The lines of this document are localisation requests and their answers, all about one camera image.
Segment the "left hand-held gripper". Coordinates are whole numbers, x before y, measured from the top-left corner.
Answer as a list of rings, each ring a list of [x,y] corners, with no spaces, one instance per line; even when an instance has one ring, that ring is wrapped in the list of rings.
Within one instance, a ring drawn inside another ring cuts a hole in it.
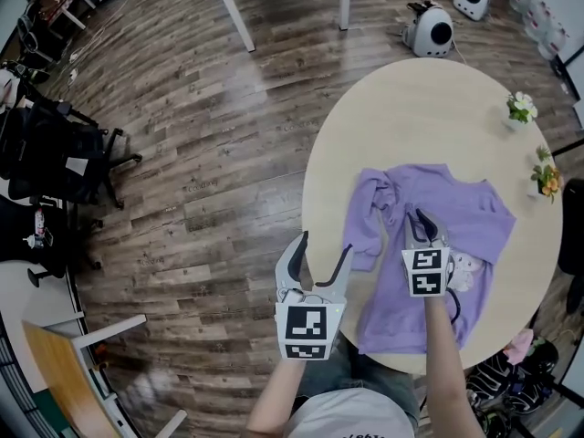
[[[308,231],[295,238],[276,262],[277,341],[285,360],[327,360],[346,308],[345,292],[354,256],[353,245],[344,248],[328,281],[303,291],[300,270],[308,248]]]

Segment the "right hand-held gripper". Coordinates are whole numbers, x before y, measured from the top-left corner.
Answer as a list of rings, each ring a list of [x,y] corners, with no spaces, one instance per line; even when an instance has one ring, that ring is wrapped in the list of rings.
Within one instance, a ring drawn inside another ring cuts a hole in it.
[[[417,228],[418,221],[423,230]],[[401,251],[411,297],[440,297],[450,275],[446,227],[432,213],[417,208],[406,212],[405,248]]]

